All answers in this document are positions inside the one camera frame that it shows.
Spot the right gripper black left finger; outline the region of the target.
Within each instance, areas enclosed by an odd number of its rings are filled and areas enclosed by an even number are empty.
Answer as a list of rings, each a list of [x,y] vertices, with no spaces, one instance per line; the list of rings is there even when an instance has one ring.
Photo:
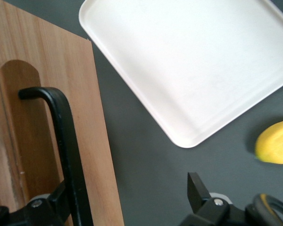
[[[34,197],[25,207],[28,226],[68,226],[70,208],[64,182],[50,194]]]

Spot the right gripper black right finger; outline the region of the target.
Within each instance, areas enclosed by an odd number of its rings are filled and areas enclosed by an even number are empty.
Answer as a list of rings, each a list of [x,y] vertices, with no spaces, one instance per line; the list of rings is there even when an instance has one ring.
[[[229,216],[229,204],[213,198],[196,172],[187,176],[187,196],[192,209],[181,223],[183,226],[220,226]]]

